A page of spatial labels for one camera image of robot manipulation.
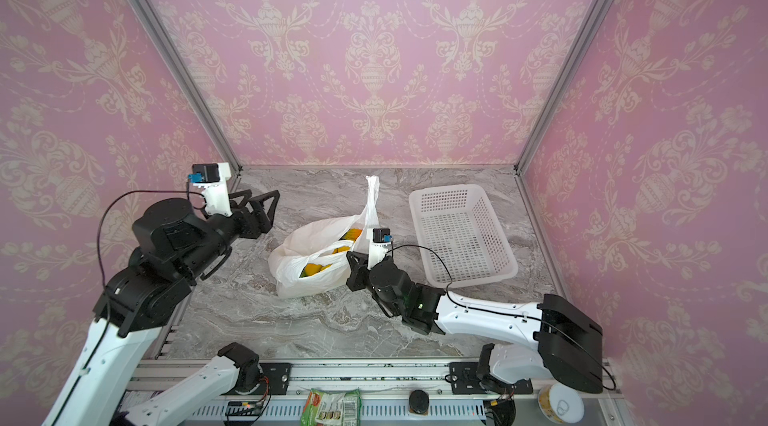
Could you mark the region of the white plastic bag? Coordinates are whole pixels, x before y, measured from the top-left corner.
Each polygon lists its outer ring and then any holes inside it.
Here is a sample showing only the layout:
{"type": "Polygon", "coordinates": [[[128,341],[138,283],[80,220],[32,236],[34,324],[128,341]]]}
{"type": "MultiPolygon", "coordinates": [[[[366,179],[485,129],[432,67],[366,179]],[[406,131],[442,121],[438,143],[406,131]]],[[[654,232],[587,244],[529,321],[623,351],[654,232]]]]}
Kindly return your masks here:
{"type": "Polygon", "coordinates": [[[347,251],[367,254],[367,231],[380,226],[377,201],[380,179],[366,178],[368,191],[366,204],[357,215],[324,219],[302,226],[278,246],[268,258],[269,270],[276,280],[277,296],[292,299],[312,296],[335,289],[346,283],[350,274],[347,251]],[[342,241],[342,235],[352,228],[362,230],[355,241],[342,241]],[[314,276],[300,278],[308,263],[330,265],[330,268],[314,276]]]}

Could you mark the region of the white perforated plastic basket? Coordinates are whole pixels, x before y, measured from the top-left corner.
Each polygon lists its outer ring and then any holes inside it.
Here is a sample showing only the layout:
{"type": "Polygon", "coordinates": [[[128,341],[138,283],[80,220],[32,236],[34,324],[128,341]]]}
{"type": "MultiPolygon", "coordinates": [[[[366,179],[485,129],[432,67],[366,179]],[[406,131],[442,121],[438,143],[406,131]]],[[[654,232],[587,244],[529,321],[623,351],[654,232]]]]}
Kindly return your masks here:
{"type": "Polygon", "coordinates": [[[462,288],[517,275],[518,262],[481,186],[417,190],[409,195],[409,206],[431,285],[462,288]]]}

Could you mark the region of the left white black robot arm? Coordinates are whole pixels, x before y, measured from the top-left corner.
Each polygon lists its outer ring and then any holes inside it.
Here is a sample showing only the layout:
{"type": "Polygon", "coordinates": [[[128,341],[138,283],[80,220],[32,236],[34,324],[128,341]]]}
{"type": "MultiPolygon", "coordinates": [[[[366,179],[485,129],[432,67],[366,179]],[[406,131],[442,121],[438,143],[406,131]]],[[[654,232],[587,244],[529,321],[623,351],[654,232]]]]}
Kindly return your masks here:
{"type": "Polygon", "coordinates": [[[227,261],[235,240],[256,240],[272,229],[279,198],[276,190],[228,194],[228,216],[198,216],[182,196],[149,206],[132,226],[138,246],[127,266],[102,282],[86,342],[45,424],[177,425],[219,395],[266,384],[258,355],[231,343],[149,405],[118,410],[136,367],[177,306],[227,261]]]}

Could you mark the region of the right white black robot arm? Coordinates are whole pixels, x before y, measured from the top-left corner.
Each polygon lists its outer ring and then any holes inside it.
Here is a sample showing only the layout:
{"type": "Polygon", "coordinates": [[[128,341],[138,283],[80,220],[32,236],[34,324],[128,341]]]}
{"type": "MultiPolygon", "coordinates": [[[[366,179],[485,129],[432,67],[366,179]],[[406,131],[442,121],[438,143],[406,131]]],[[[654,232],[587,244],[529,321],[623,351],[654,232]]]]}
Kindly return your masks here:
{"type": "Polygon", "coordinates": [[[489,339],[478,363],[488,389],[502,391],[520,380],[554,379],[576,391],[598,394],[603,383],[603,330],[567,299],[545,294],[540,302],[498,303],[464,297],[417,283],[391,255],[370,265],[348,252],[352,291],[367,290],[382,312],[423,334],[489,339]]]}

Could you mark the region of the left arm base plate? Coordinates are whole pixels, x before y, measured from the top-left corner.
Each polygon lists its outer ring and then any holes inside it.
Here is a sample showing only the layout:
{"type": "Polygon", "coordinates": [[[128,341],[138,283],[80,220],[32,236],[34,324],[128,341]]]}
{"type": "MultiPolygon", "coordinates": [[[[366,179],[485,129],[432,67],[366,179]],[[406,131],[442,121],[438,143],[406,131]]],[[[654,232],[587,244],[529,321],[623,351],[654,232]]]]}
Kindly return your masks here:
{"type": "Polygon", "coordinates": [[[240,395],[287,394],[292,364],[288,362],[267,362],[246,366],[239,374],[234,391],[240,395]]]}

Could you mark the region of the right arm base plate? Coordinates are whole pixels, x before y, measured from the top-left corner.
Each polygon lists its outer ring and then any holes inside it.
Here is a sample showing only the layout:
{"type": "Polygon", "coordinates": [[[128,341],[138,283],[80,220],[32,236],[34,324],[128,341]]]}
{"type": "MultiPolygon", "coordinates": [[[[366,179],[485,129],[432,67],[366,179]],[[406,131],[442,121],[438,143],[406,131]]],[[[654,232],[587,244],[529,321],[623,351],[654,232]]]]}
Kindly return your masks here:
{"type": "Polygon", "coordinates": [[[532,394],[534,389],[530,380],[522,379],[515,383],[503,382],[492,376],[486,366],[478,362],[451,362],[449,372],[444,379],[451,386],[454,395],[491,394],[517,396],[532,394]]]}

